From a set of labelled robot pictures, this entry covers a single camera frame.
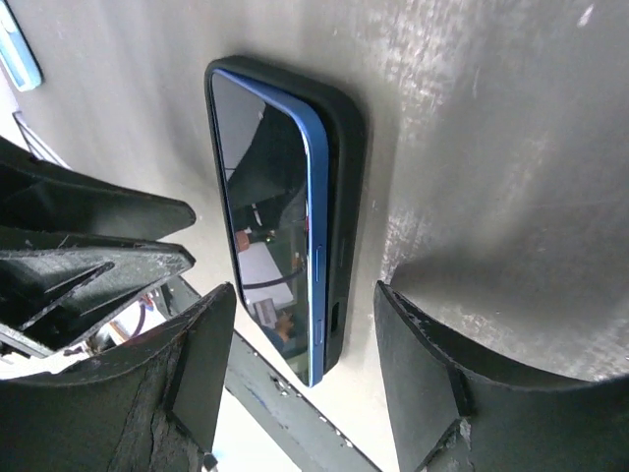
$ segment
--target scratched metal surface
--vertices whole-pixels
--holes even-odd
[[[582,378],[627,370],[624,2],[12,6],[46,80],[18,97],[28,122],[74,168],[191,204],[199,222],[172,240],[198,259],[188,278],[201,292],[232,277],[205,116],[206,64],[234,52],[266,56],[332,81],[367,110],[371,148],[345,351],[306,395],[384,470],[397,463],[372,291],[399,266],[394,282],[408,291],[435,267],[425,261],[449,267],[421,279],[430,291],[413,296],[489,347]],[[502,265],[505,258],[513,265]],[[472,302],[459,293],[458,261],[465,280],[486,282],[485,293],[504,290],[526,306],[537,289],[573,303],[557,309],[561,324],[540,324],[552,310],[527,324],[535,310],[521,317],[504,300],[492,310],[475,305],[480,292],[466,295]],[[526,297],[517,296],[520,280]],[[593,300],[606,300],[604,310]],[[571,320],[575,308],[580,317]],[[290,377],[242,312],[237,328]]]

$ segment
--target phone case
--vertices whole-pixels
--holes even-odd
[[[347,319],[347,300],[352,277],[352,262],[358,224],[359,205],[365,168],[367,127],[355,103],[341,90],[305,76],[245,56],[230,56],[211,62],[205,71],[205,101],[214,134],[210,109],[210,77],[216,69],[269,84],[301,99],[318,114],[328,137],[330,151],[330,195],[328,196],[328,260],[325,371],[338,362],[343,350]],[[214,158],[218,159],[216,139],[212,139]],[[227,208],[223,203],[225,225]],[[231,251],[236,267],[236,252]]]

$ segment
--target smartphone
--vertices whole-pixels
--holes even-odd
[[[0,0],[0,60],[19,91],[41,85],[41,73],[5,0]]]
[[[343,349],[365,121],[338,88],[245,56],[209,64],[205,98],[240,298],[312,386]]]
[[[315,111],[224,70],[211,78],[218,166],[248,312],[308,385],[324,371],[329,151]]]

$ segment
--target blue phone frame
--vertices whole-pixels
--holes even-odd
[[[308,351],[309,351],[309,384],[314,386],[323,378],[325,369],[325,333],[327,314],[327,195],[328,195],[328,167],[329,148],[327,134],[316,112],[305,102],[254,79],[249,79],[231,72],[216,69],[213,74],[219,74],[234,84],[255,94],[265,103],[274,106],[290,116],[300,130],[304,140],[307,160],[307,208],[308,208]],[[216,149],[219,152],[217,161],[220,162],[221,181],[223,183],[223,198],[229,208],[228,196],[225,192],[225,169],[220,155],[220,134],[215,125],[214,135],[217,139]],[[235,251],[235,241],[231,241],[232,251]],[[241,298],[243,290],[237,281]]]

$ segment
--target blue phone on table edge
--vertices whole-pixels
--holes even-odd
[[[308,386],[325,370],[329,148],[304,101],[211,74],[219,182],[241,300]]]

